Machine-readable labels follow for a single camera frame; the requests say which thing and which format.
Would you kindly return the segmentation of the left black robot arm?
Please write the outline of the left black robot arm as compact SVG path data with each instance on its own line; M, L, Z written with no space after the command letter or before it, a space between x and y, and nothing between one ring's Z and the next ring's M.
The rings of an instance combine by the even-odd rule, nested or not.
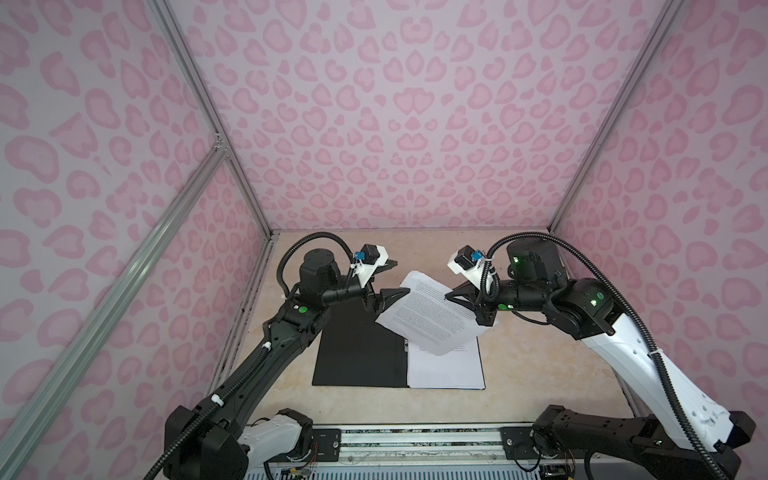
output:
M146 478L243 479L249 469L276 456L305 454L311 422L295 412L282 411L261 423L263 434L243 443L254 410L330 322L332 306L361 301L367 311L382 313L409 292L374 290L374 276L397 265L384 247L366 244L348 258L349 269L341 273L331 251L318 248L305 254L298 282L284 289L284 302L263 324L257 347L194 408L178 407L168 417L163 453Z

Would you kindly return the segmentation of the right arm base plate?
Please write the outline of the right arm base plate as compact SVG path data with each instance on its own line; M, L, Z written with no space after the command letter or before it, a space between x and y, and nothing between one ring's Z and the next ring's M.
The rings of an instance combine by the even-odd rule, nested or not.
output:
M499 429L499 433L507 460L522 462L568 458L581 461L586 453L585 449L565 449L551 432L532 425L504 426Z

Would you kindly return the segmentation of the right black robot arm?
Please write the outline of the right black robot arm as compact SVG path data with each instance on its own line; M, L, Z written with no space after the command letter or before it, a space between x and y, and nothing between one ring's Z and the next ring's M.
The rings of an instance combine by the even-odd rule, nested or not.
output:
M644 417L612 418L550 405L533 423L524 448L539 459L581 452L593 476L597 454L631 462L655 479L733 479L738 448L756 429L743 411L719 405L655 342L625 295L575 246L527 231L488 251L466 245L447 263L465 281L446 300L490 327L500 312L521 320L543 314L552 326L602 358L649 409Z

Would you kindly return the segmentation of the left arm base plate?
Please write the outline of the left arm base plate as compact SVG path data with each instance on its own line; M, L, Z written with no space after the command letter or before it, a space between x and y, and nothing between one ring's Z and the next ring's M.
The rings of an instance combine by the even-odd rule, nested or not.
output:
M296 447L270 459L272 463L337 462L340 457L342 431L338 428L314 428L302 433Z

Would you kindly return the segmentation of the black file folder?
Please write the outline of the black file folder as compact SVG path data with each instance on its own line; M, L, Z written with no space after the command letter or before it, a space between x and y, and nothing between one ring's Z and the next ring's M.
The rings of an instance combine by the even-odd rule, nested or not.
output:
M409 388L408 342L379 325L360 300L334 305L322 331L312 384Z

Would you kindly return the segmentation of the printed paper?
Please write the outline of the printed paper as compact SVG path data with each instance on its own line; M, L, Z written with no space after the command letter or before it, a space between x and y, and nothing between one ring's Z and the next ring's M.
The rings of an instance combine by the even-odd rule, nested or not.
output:
M478 340L473 339L441 356L410 344L407 386L412 389L484 390L486 383Z

